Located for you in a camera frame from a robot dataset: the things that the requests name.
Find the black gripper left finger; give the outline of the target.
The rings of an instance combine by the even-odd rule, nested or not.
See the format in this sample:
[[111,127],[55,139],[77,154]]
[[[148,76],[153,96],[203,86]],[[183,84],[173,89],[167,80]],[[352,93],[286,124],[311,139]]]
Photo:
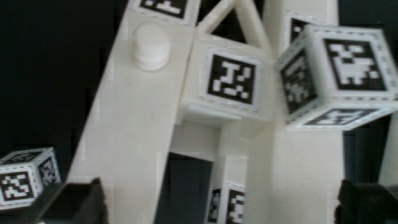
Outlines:
[[22,214],[20,224],[111,224],[102,179],[52,184]]

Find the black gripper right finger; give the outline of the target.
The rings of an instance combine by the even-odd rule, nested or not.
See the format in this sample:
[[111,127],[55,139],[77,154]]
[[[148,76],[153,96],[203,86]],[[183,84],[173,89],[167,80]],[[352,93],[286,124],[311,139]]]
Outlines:
[[342,182],[334,224],[398,224],[398,185]]

